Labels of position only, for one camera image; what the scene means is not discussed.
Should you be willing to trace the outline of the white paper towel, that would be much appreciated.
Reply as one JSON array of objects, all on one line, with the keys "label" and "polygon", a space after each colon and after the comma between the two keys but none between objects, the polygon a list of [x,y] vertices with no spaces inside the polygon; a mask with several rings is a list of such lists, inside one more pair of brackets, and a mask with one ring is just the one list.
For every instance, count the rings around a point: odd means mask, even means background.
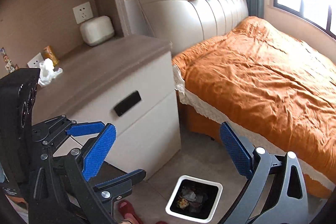
[{"label": "white paper towel", "polygon": [[39,63],[39,69],[40,74],[38,79],[38,85],[41,87],[49,85],[52,80],[56,79],[60,74],[63,73],[62,68],[58,68],[55,70],[54,64],[49,58]]}]

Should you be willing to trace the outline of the orange cylindrical can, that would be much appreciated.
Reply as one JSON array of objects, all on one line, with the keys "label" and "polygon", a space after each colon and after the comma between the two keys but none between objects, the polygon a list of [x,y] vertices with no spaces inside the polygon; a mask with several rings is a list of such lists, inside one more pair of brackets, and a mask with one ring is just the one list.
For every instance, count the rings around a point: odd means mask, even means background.
[{"label": "orange cylindrical can", "polygon": [[56,55],[54,54],[54,51],[52,50],[51,46],[46,46],[43,49],[42,56],[43,56],[44,59],[50,59],[53,62],[54,66],[59,64],[59,60],[56,57]]}]

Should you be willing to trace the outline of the colourful snack wrapper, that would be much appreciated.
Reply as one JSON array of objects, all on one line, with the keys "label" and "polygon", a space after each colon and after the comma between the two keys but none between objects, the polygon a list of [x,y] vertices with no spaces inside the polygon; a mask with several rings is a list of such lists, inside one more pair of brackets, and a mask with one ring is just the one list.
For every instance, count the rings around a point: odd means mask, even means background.
[{"label": "colourful snack wrapper", "polygon": [[184,210],[185,208],[189,207],[189,201],[185,198],[179,198],[177,200],[177,207]]}]

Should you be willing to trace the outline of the white plastic bag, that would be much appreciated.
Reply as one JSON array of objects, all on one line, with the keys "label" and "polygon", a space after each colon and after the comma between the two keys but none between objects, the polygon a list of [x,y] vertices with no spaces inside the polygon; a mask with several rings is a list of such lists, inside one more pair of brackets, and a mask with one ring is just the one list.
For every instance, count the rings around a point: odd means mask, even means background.
[{"label": "white plastic bag", "polygon": [[189,188],[182,188],[181,198],[187,199],[189,202],[196,202],[196,203],[202,203],[203,201],[203,195],[196,194],[192,189]]}]

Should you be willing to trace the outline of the white trash bin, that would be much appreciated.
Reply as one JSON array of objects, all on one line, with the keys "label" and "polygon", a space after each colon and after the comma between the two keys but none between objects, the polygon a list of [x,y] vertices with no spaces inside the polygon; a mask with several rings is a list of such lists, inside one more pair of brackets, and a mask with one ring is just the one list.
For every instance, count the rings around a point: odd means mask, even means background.
[{"label": "white trash bin", "polygon": [[209,223],[221,199],[222,184],[192,176],[181,176],[167,202],[168,215],[197,223]]}]

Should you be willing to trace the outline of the left red slipper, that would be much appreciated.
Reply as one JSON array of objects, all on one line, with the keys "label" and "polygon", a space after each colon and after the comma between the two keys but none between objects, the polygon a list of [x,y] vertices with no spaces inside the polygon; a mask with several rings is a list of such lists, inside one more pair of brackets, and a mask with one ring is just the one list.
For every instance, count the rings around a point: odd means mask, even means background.
[{"label": "left red slipper", "polygon": [[118,203],[118,212],[123,217],[121,223],[143,224],[143,220],[136,214],[133,205],[127,200]]}]

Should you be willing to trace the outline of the white lace bed skirt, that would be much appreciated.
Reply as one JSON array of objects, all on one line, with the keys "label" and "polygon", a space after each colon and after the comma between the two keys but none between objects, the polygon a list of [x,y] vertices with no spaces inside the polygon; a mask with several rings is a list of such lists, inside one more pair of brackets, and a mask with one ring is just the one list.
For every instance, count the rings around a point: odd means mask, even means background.
[{"label": "white lace bed skirt", "polygon": [[[278,148],[276,145],[269,142],[265,137],[252,132],[242,126],[231,121],[228,116],[209,105],[207,102],[201,100],[198,96],[188,91],[185,88],[185,81],[182,79],[181,72],[176,65],[173,65],[173,74],[174,74],[174,82],[175,82],[175,90],[179,94],[179,101],[184,105],[189,105],[194,108],[194,110],[201,114],[202,116],[209,118],[212,121],[215,121],[219,124],[223,122],[228,122],[230,127],[238,133],[240,136],[246,137],[254,146],[264,147],[268,152],[273,154],[281,154],[284,151]],[[310,166],[305,161],[298,159],[301,170],[303,174],[309,175],[310,178],[320,182],[324,187],[328,188],[328,190],[334,190],[335,184],[330,181],[324,174],[315,170],[312,166]]]}]

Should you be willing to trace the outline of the white nightstand with drawers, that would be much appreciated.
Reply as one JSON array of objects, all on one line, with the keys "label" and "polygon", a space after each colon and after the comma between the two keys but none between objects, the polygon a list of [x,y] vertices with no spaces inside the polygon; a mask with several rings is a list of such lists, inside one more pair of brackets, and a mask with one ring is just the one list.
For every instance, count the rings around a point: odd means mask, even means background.
[{"label": "white nightstand with drawers", "polygon": [[[171,43],[141,35],[82,45],[60,60],[63,73],[38,90],[33,123],[66,115],[79,123],[102,121],[117,130],[106,160],[153,176],[180,149]],[[118,117],[114,106],[134,91],[141,101]]]}]

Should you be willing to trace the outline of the white ribbed appliance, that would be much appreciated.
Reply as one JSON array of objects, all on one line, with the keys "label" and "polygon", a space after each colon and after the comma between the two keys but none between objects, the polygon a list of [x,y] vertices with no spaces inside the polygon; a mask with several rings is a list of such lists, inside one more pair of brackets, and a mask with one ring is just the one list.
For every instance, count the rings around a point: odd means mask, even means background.
[{"label": "white ribbed appliance", "polygon": [[105,15],[82,23],[80,26],[80,32],[84,43],[91,47],[99,45],[115,35],[112,21]]}]

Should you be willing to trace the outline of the beige padded headboard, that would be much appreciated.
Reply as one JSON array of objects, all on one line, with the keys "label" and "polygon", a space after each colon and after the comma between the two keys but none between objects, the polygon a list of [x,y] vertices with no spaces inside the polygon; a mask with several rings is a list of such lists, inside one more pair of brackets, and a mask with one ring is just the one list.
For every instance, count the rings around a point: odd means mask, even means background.
[{"label": "beige padded headboard", "polygon": [[222,36],[248,17],[246,0],[137,0],[151,36],[172,43],[172,56]]}]

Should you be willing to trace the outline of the cartoon stickers on wall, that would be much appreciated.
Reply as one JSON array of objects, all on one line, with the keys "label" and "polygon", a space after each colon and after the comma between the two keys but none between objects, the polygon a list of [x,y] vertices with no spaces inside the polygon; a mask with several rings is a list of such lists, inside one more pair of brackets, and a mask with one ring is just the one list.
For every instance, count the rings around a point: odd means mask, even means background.
[{"label": "cartoon stickers on wall", "polygon": [[9,74],[19,69],[19,66],[17,64],[14,65],[12,61],[9,59],[3,47],[1,48],[1,56],[3,58],[3,61],[5,62],[5,68]]}]

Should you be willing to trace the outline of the white wall socket centre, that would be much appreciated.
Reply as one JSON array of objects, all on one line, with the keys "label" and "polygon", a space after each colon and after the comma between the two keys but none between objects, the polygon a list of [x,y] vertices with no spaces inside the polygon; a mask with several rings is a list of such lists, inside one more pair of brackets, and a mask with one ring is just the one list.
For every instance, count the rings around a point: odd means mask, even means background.
[{"label": "white wall socket centre", "polygon": [[27,66],[29,68],[40,68],[39,64],[44,62],[44,58],[42,54],[39,52],[36,56],[34,56],[28,63]]}]

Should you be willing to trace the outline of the white wall socket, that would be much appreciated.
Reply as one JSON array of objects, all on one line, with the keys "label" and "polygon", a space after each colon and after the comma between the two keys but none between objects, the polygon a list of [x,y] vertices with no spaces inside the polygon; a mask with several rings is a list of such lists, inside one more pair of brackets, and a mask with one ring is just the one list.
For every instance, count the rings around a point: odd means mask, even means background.
[{"label": "white wall socket", "polygon": [[27,66],[29,68],[40,68],[39,64],[44,62],[44,58],[42,54],[39,52],[36,56],[34,56],[28,63]]},{"label": "white wall socket", "polygon": [[77,24],[81,24],[85,22],[86,20],[93,18],[93,12],[91,9],[90,2],[83,3],[81,5],[78,5],[74,7],[73,14],[75,16],[75,20]]}]

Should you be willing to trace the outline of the white wall socket right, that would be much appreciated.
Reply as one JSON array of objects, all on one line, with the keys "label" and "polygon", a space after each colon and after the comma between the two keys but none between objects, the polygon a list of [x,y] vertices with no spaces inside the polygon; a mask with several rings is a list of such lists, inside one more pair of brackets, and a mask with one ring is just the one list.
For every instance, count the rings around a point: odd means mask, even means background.
[{"label": "white wall socket right", "polygon": [[83,3],[81,5],[78,5],[74,7],[73,14],[75,16],[75,20],[77,24],[81,24],[85,22],[86,20],[93,18],[93,12],[91,9],[90,2]]}]

